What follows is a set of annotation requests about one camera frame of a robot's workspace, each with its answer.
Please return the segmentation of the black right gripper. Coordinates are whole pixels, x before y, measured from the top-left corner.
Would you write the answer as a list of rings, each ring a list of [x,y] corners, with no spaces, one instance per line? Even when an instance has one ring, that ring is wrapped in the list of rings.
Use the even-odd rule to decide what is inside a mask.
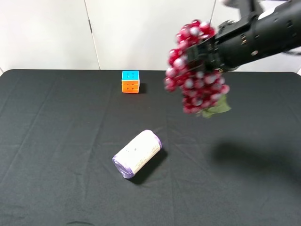
[[[225,21],[218,33],[185,50],[187,67],[194,71],[233,71],[256,61],[256,20]]]

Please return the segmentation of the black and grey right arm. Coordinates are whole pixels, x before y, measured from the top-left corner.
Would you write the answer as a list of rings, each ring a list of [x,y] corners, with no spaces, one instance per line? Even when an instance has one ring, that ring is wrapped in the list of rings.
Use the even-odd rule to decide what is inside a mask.
[[[190,70],[233,71],[301,45],[301,2],[286,0],[262,11],[254,0],[238,0],[240,20],[225,21],[218,33],[185,51]]]

